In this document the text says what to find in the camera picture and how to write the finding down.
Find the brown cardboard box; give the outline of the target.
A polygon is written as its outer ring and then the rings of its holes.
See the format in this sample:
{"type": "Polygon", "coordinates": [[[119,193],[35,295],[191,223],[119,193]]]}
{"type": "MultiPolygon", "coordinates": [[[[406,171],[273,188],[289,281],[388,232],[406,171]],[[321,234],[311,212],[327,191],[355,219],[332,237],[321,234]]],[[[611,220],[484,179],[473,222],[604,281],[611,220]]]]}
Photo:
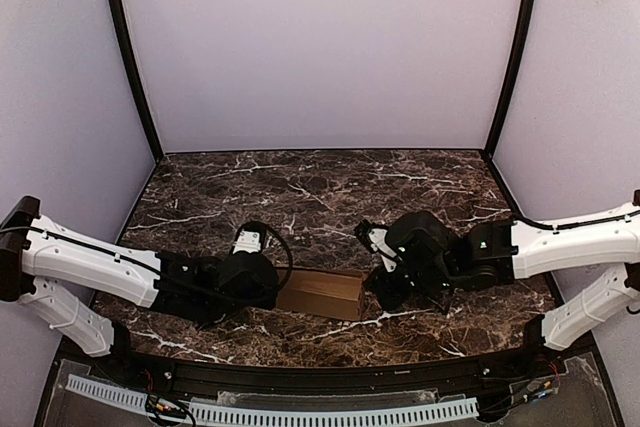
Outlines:
{"type": "Polygon", "coordinates": [[[364,274],[294,268],[279,292],[276,307],[342,321],[360,321],[364,309],[364,274]]]}

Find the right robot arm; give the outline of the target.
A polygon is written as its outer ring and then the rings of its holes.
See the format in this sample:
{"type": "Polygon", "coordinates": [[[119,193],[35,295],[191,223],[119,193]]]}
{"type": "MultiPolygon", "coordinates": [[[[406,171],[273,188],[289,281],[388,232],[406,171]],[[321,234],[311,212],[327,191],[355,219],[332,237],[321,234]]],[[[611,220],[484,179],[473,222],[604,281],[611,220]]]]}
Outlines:
{"type": "Polygon", "coordinates": [[[526,344],[563,351],[639,299],[639,201],[584,216],[534,221],[514,215],[458,236],[428,211],[389,226],[361,221],[355,235],[382,261],[367,279],[385,311],[416,296],[441,312],[444,294],[483,291],[573,268],[605,271],[560,307],[526,325],[526,344]]]}

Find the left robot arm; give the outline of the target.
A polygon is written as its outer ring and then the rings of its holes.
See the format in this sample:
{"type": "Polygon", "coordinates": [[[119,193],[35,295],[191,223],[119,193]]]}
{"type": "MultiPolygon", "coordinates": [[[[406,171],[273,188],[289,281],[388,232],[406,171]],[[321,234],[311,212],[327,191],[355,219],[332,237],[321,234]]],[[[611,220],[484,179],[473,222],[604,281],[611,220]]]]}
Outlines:
{"type": "Polygon", "coordinates": [[[125,357],[128,329],[91,310],[68,284],[210,326],[246,307],[274,308],[288,280],[263,253],[275,234],[248,222],[223,259],[131,249],[69,230],[24,196],[1,222],[1,299],[31,309],[87,356],[125,357]]]}

